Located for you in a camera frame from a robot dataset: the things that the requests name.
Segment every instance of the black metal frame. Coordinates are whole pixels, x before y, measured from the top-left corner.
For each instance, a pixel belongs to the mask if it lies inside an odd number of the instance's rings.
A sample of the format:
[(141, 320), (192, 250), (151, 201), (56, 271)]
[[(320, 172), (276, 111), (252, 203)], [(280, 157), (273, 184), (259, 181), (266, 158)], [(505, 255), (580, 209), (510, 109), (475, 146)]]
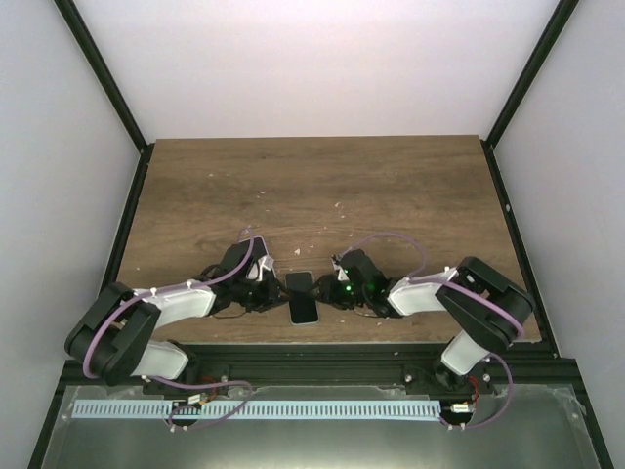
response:
[[(141, 155), (104, 274), (104, 287), (117, 278), (154, 144), (147, 144), (73, 1), (55, 0), (55, 3)], [(570, 384), (573, 387), (577, 399), (587, 409), (586, 424), (600, 463), (603, 468), (611, 468), (613, 465), (577, 364), (575, 360), (558, 358), (559, 352), (554, 333), (545, 313), (538, 285), (494, 155), (495, 147), (577, 3), (578, 0), (561, 0), (558, 4), (491, 132), (486, 141), (482, 141), (482, 147), (525, 285), (536, 299), (535, 316), (542, 338), (538, 343), (516, 344), (505, 354), (504, 358), (511, 366), (517, 382)], [(231, 379), (249, 379), (254, 384), (262, 386), (268, 384), (394, 384), (401, 381), (403, 374), (411, 366), (423, 368), (431, 365), (442, 351), (444, 344), (203, 345), (190, 347), (203, 363), (226, 366), (230, 370)], [(505, 375), (501, 370), (497, 371), (497, 368), (493, 368), (491, 375), (494, 382), (505, 382)], [(78, 363), (67, 362), (65, 364), (29, 467), (39, 467), (43, 461), (65, 387), (102, 384), (99, 380), (85, 378)], [(128, 384), (139, 384), (139, 382), (131, 380)], [(418, 385), (408, 386), (408, 392), (418, 394)], [(444, 399), (445, 394), (437, 397)]]

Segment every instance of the smartphone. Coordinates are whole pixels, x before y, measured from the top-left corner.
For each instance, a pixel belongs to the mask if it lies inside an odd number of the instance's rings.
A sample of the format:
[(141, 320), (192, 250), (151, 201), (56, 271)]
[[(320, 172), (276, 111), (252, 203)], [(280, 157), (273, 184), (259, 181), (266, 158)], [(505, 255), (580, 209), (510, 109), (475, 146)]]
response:
[(316, 301), (307, 293), (313, 286), (313, 274), (310, 272), (294, 272), (287, 274), (286, 288), (291, 293), (289, 311), (294, 325), (314, 324), (319, 321)]

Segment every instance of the white wall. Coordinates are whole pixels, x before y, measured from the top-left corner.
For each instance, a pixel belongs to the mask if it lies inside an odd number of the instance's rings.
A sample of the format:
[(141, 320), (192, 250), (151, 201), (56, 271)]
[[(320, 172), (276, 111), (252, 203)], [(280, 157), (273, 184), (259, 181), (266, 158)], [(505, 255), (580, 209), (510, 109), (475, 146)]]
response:
[(625, 467), (625, 5), (580, 2), (496, 150), (562, 352)]
[(149, 141), (480, 134), (557, 0), (78, 0)]
[(23, 468), (138, 158), (54, 2), (0, 2), (0, 465)]

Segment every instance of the wooden table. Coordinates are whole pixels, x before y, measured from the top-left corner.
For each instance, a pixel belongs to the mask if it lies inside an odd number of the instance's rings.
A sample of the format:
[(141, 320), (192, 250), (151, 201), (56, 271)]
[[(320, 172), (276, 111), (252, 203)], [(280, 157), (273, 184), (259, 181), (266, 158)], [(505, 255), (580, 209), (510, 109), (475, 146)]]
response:
[[(160, 140), (119, 272), (129, 286), (185, 281), (221, 260), (246, 226), (263, 236), (280, 277), (331, 272), (330, 257), (380, 231), (428, 250), (425, 273), (478, 256), (523, 285), (476, 136)], [(366, 253), (389, 276), (419, 266), (413, 247), (379, 239)], [(239, 307), (220, 312), (236, 316)], [(363, 318), (319, 305), (318, 324), (291, 325), (288, 307), (238, 319), (163, 327), (182, 342), (448, 341), (445, 312), (404, 320)], [(534, 318), (527, 338), (539, 340)]]

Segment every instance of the purple cable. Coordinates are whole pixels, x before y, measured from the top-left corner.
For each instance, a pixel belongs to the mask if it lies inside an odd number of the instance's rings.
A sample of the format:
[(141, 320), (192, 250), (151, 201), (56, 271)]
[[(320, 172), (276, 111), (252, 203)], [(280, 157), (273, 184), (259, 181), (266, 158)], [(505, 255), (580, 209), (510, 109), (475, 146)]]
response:
[[(515, 383), (512, 380), (512, 371), (510, 371), (510, 367), (504, 361), (504, 359), (499, 357), (497, 354), (490, 354), (490, 356), (493, 357), (498, 362), (500, 362), (501, 365), (504, 367), (504, 371), (506, 371), (506, 376), (508, 376), (508, 396), (506, 397), (506, 401), (504, 402), (502, 407), (499, 409), (499, 411), (495, 413), (492, 417), (487, 418), (483, 422), (476, 423), (475, 425), (466, 425), (465, 430), (477, 430), (478, 428), (485, 427), (489, 423), (494, 422), (495, 420), (497, 420), (499, 417), (501, 417), (504, 414), (504, 412), (508, 409), (508, 406), (510, 406), (510, 402), (512, 401), (512, 396), (515, 392)], [(440, 423), (442, 423), (443, 425), (447, 427), (450, 425), (442, 417), (440, 418)]]
[[(178, 290), (184, 290), (187, 288), (193, 288), (193, 287), (198, 287), (198, 286), (211, 286), (214, 285), (216, 283), (219, 283), (220, 281), (224, 281), (227, 280), (228, 278), (234, 276), (238, 271), (240, 271), (243, 266), (247, 263), (247, 261), (249, 261), (250, 256), (252, 255), (252, 249), (254, 248), (254, 242), (252, 242), (252, 239), (254, 238), (254, 232), (252, 231), (251, 228), (243, 228), (238, 232), (238, 236), (237, 236), (237, 242), (241, 241), (241, 236), (243, 235), (243, 233), (249, 233), (250, 235), (250, 245), (247, 248), (247, 252), (245, 253), (245, 257), (243, 257), (243, 260), (239, 263), (238, 266), (236, 266), (234, 269), (232, 269), (230, 272), (228, 272), (227, 274), (222, 275), (221, 277), (217, 277), (208, 281), (203, 281), (200, 283), (195, 283), (192, 287), (189, 287), (187, 285), (187, 283), (180, 283), (178, 285), (171, 285), (171, 286), (165, 286), (162, 288), (158, 288), (156, 290), (156, 292), (160, 292), (160, 293), (171, 293), (173, 291), (178, 291)], [(91, 364), (91, 358), (94, 355), (94, 352), (96, 351), (96, 347), (98, 347), (98, 344), (100, 343), (100, 341), (102, 340), (104, 334), (106, 333), (106, 331), (108, 330), (108, 328), (115, 322), (115, 320), (117, 318), (119, 318), (128, 308), (130, 308), (132, 305), (134, 305), (135, 303), (137, 303), (138, 301), (141, 301), (149, 296), (152, 295), (151, 291), (147, 291), (145, 293), (141, 293), (140, 295), (134, 296), (132, 297), (130, 300), (128, 300), (127, 302), (125, 302), (123, 305), (121, 305), (119, 308), (117, 308), (108, 318), (106, 318), (106, 320), (103, 322), (102, 326), (100, 327), (100, 329), (98, 329), (98, 331), (96, 332), (96, 334), (94, 335), (93, 340), (91, 341), (91, 344), (89, 344), (89, 347), (87, 348), (87, 353), (85, 354), (85, 359), (82, 363), (82, 372), (85, 376), (87, 376), (88, 378), (91, 379), (96, 379), (98, 378), (97, 375), (95, 375), (94, 373), (91, 372), (91, 369), (89, 369), (89, 365)]]
[[(201, 428), (212, 427), (213, 425), (218, 425), (220, 423), (225, 422), (226, 420), (231, 418), (233, 415), (235, 415), (237, 412), (239, 412), (242, 408), (244, 408), (245, 405), (247, 405), (247, 403), (250, 402), (250, 399), (252, 399), (252, 393), (254, 392), (254, 388), (247, 381), (226, 381), (224, 383), (211, 383), (211, 384), (182, 384), (182, 383), (177, 383), (176, 381), (171, 381), (169, 379), (161, 378), (158, 376), (155, 376), (152, 379), (154, 381), (158, 381), (159, 383), (163, 383), (168, 386), (173, 386), (174, 388), (187, 389), (187, 390), (215, 389), (215, 388), (224, 388), (227, 386), (245, 386), (249, 390), (250, 394), (246, 396), (239, 405), (237, 405), (233, 410), (228, 412), (226, 415), (222, 415), (221, 417), (215, 420), (212, 420), (210, 422), (207, 422), (207, 423), (203, 423), (199, 425), (198, 424), (192, 425), (188, 427), (189, 430), (199, 430)], [(175, 426), (173, 422), (174, 416), (185, 408), (192, 408), (193, 410), (197, 410), (197, 408), (195, 408), (192, 405), (181, 405), (180, 407), (173, 408), (172, 412), (169, 414), (169, 417), (167, 419), (167, 422), (169, 423), (170, 426)]]
[(425, 278), (419, 279), (419, 280), (411, 279), (410, 283), (413, 284), (413, 285), (420, 285), (420, 284), (425, 284), (425, 283), (438, 283), (438, 284), (441, 284), (443, 286), (446, 286), (447, 288), (451, 288), (452, 290), (459, 291), (460, 293), (464, 294), (465, 296), (468, 296), (472, 300), (475, 300), (478, 303), (481, 303), (486, 308), (488, 308), (490, 311), (492, 311), (493, 313), (501, 316), (504, 320), (506, 320), (511, 325), (513, 325), (515, 327), (515, 329), (517, 330), (517, 336), (518, 336), (517, 338), (522, 339), (525, 336), (525, 331), (523, 330), (522, 324), (520, 322), (518, 322), (515, 318), (513, 318), (510, 315), (510, 313), (508, 313), (505, 310), (502, 310), (501, 308), (499, 308), (494, 303), (486, 300), (485, 298), (482, 298), (481, 296), (477, 295), (473, 291), (468, 290), (467, 288), (465, 288), (463, 286), (457, 285), (456, 283), (453, 283), (451, 281), (443, 280), (441, 278), (428, 278), (428, 277), (425, 277)]
[(360, 247), (362, 244), (367, 243), (371, 239), (375, 239), (376, 237), (398, 237), (400, 239), (408, 241), (410, 244), (412, 244), (417, 249), (417, 251), (419, 251), (419, 254), (421, 254), (421, 259), (422, 259), (421, 266), (419, 266), (418, 269), (408, 273), (406, 275), (406, 277), (414, 277), (414, 276), (416, 276), (417, 274), (419, 274), (421, 271), (423, 271), (426, 268), (428, 256), (426, 255), (426, 250), (423, 248), (423, 246), (421, 244), (419, 244), (412, 237), (406, 236), (405, 234), (401, 234), (401, 233), (395, 233), (395, 232), (380, 232), (380, 233), (371, 234), (371, 235), (369, 235), (367, 237), (364, 237), (363, 239), (361, 239), (359, 242), (357, 242), (353, 246), (350, 246), (349, 248), (347, 248), (343, 253), (341, 253), (341, 255), (339, 257), (345, 256), (348, 252), (353, 251), (357, 247)]

